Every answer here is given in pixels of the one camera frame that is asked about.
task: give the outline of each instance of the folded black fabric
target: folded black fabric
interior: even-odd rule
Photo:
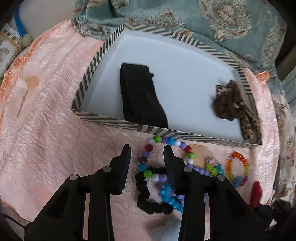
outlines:
[[[149,68],[123,63],[120,68],[120,88],[125,120],[139,125],[168,128],[168,120],[160,105]]]

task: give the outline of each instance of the green bead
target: green bead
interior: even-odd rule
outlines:
[[[156,143],[160,143],[162,138],[160,136],[155,136],[154,140],[155,140]]]
[[[188,157],[189,157],[189,158],[194,158],[194,153],[193,153],[193,152],[189,152],[189,153],[188,153]]]
[[[143,174],[146,178],[150,178],[152,176],[152,172],[150,170],[146,170]]]

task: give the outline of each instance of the floral patterned blanket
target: floral patterned blanket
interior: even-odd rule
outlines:
[[[269,71],[271,93],[282,88],[274,61],[286,23],[267,0],[75,0],[71,21],[76,31],[98,39],[126,21],[177,31],[254,73]]]
[[[279,127],[280,155],[274,198],[292,202],[296,184],[296,133],[290,106],[283,91],[272,95]]]

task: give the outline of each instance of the pink bedspread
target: pink bedspread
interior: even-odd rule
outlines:
[[[70,174],[93,174],[118,156],[127,143],[132,158],[126,187],[122,195],[111,198],[114,233],[116,240],[146,241],[150,240],[147,231],[169,218],[148,215],[136,205],[136,158],[151,135],[81,121],[70,110],[78,84],[101,44],[76,33],[66,20],[43,33],[6,73],[0,88],[0,195],[23,218],[33,221]],[[259,180],[261,203],[266,203],[272,195],[279,156],[278,125],[268,87],[249,69],[244,72],[262,122],[263,145],[244,149],[199,144],[223,164],[230,152],[242,153],[250,162],[251,174],[238,191],[248,202],[253,182]],[[39,87],[28,92],[17,117],[27,90],[25,79],[31,76],[38,78]],[[162,149],[162,145],[155,148],[150,164],[164,166]]]

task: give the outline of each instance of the teal blanket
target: teal blanket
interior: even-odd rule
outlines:
[[[269,71],[272,93],[282,88],[274,61],[286,23],[267,0],[75,0],[72,23],[83,35],[106,39],[126,21],[191,36],[255,73]]]

